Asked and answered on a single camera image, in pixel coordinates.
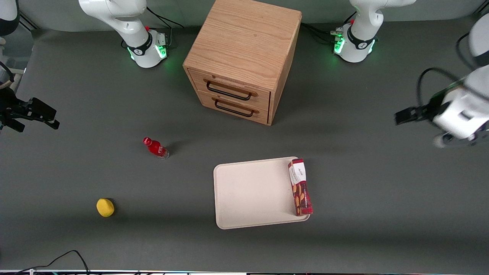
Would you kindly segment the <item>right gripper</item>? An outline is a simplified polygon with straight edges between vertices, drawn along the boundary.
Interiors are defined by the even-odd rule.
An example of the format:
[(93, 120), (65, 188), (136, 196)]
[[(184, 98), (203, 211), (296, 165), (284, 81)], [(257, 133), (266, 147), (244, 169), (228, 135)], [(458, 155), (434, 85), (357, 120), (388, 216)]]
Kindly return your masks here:
[(60, 122), (55, 119), (56, 110), (45, 104), (40, 99), (33, 97), (25, 106), (24, 101), (19, 100), (10, 87), (5, 87), (0, 91), (0, 130), (4, 127), (9, 127), (19, 133), (23, 132), (25, 125), (15, 120), (19, 116), (14, 115), (14, 112), (22, 113), (26, 108), (26, 116), (30, 120), (40, 121), (47, 124), (54, 130), (58, 130)]

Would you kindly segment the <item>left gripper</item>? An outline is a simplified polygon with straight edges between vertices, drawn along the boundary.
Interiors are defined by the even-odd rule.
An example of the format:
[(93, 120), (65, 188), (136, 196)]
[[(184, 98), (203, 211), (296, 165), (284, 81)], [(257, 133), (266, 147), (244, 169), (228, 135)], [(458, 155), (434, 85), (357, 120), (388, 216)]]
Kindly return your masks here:
[(408, 107), (395, 113), (396, 125), (429, 121), (441, 130), (434, 137), (438, 148), (477, 146), (488, 143), (488, 101), (479, 99), (463, 87), (450, 89), (442, 103)]

